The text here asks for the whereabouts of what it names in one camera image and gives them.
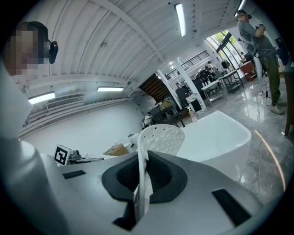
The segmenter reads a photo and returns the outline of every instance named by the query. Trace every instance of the white ceiling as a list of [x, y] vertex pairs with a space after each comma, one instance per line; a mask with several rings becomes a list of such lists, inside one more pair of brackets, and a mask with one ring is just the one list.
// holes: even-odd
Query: white ceiling
[[[174, 10], [174, 4], [179, 2], [185, 14], [184, 37]], [[183, 45], [196, 45], [234, 27], [237, 21], [233, 15], [239, 3], [240, 0], [40, 1], [23, 20], [45, 24], [49, 38], [58, 42], [59, 52], [55, 63], [44, 65], [38, 76], [16, 77], [15, 81], [28, 97], [48, 91], [54, 91], [56, 96], [87, 93], [96, 101], [127, 97], [170, 61], [171, 51], [180, 56]], [[247, 3], [245, 9], [250, 13], [254, 7]], [[98, 86], [125, 89], [120, 94], [98, 94]]]

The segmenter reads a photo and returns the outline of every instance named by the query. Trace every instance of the polished tile floor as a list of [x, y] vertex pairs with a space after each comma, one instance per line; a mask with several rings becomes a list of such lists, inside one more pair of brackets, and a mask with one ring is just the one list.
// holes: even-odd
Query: polished tile floor
[[[270, 111], [271, 99], [261, 97], [261, 89], [266, 90], [265, 82], [255, 81], [244, 84], [235, 94], [227, 94], [227, 101], [216, 100], [212, 107], [207, 106], [204, 113], [198, 115], [198, 119], [220, 110], [247, 127], [252, 133], [251, 149], [248, 164], [240, 181], [244, 187], [252, 191], [259, 200], [266, 204], [283, 194], [282, 178], [275, 164], [274, 158], [260, 137], [254, 132], [257, 130], [269, 144], [279, 161], [286, 185], [289, 183], [294, 171], [294, 130], [290, 129], [289, 137], [283, 135], [285, 131], [287, 113], [277, 115]], [[281, 98], [286, 100], [286, 86], [283, 79], [280, 85]], [[184, 119], [189, 124], [189, 117]]]

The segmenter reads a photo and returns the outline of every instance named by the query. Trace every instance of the cardboard box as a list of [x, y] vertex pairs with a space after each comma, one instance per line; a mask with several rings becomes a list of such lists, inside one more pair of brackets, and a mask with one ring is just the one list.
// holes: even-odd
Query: cardboard box
[[110, 155], [110, 156], [122, 156], [129, 153], [127, 149], [124, 147], [123, 144], [114, 145], [109, 150], [107, 150], [104, 155]]

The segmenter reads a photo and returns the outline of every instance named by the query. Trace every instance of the fluorescent light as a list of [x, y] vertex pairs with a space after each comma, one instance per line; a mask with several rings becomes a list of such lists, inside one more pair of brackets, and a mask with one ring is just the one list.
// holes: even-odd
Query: fluorescent light
[[100, 91], [122, 91], [122, 87], [98, 87], [98, 92]]
[[243, 6], [244, 6], [245, 2], [246, 2], [246, 0], [242, 0], [242, 2], [240, 3], [240, 5], [239, 5], [238, 9], [236, 10], [235, 17], [237, 16], [237, 11], [238, 11], [238, 10], [241, 10], [241, 9], [243, 8]]
[[33, 105], [42, 101], [47, 101], [47, 100], [51, 100], [55, 98], [55, 94], [54, 93], [49, 93], [46, 95], [40, 95], [38, 97], [35, 98], [31, 98], [28, 101]]
[[181, 36], [184, 37], [186, 35], [186, 25], [185, 25], [185, 17], [182, 3], [175, 5], [175, 10], [179, 18], [180, 28], [181, 28]]

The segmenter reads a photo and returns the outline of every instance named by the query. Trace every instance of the white pillar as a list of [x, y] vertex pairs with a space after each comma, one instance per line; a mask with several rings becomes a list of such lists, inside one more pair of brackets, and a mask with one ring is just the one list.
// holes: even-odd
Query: white pillar
[[184, 80], [186, 81], [187, 85], [190, 87], [191, 92], [196, 96], [202, 111], [204, 111], [206, 109], [206, 105], [204, 104], [201, 95], [199, 93], [199, 91], [197, 90], [195, 84], [193, 83], [193, 81], [191, 80], [190, 76], [187, 74], [187, 72], [183, 69], [183, 67], [180, 65], [180, 59], [177, 58], [177, 62], [175, 63], [177, 70], [179, 71], [179, 73], [183, 76]]
[[167, 87], [167, 89], [170, 91], [171, 95], [173, 96], [176, 104], [179, 106], [180, 109], [182, 109], [182, 105], [181, 102], [179, 100], [178, 95], [176, 94], [175, 90], [173, 89], [173, 87], [170, 85], [170, 82], [168, 81], [168, 79], [165, 77], [165, 75], [161, 72], [161, 70], [157, 70], [158, 75], [161, 77], [162, 82], [165, 84], [165, 86]]

